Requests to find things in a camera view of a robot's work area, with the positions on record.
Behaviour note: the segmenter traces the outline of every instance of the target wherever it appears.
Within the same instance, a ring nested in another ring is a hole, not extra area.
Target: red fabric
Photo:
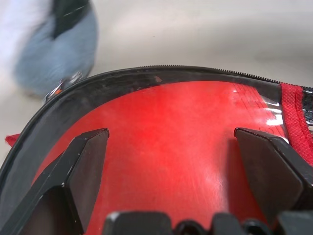
[[[14,143],[16,142],[16,140],[18,139],[19,136],[20,136],[19,134],[12,135],[12,136],[6,136],[5,142],[7,142],[11,147],[13,147]]]
[[[290,144],[313,166],[313,140],[302,110],[302,88],[287,84],[281,84],[281,88],[284,122]]]

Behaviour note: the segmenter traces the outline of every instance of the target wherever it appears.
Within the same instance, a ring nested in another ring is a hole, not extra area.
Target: floor
[[[311,0],[94,0],[99,46],[91,74],[146,65],[242,71],[313,86]],[[42,106],[11,81],[0,87],[0,164]]]

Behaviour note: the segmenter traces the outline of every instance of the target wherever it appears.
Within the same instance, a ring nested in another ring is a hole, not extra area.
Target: person
[[[97,45],[89,0],[4,0],[1,5],[2,74],[39,96],[77,72],[88,75]]]

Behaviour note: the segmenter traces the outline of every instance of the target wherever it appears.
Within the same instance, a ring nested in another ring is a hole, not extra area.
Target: gray floor
[[[92,74],[145,65],[194,65],[313,86],[312,0],[94,3],[100,38]],[[0,163],[9,150],[4,136],[19,133],[41,106],[40,100],[6,83],[0,90]]]

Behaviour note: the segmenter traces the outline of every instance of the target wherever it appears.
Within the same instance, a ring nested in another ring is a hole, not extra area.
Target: white floor
[[[145,65],[195,65],[313,86],[312,0],[94,3],[100,38],[92,74]],[[41,105],[9,81],[1,84],[0,164],[10,149],[4,137],[21,132]]]

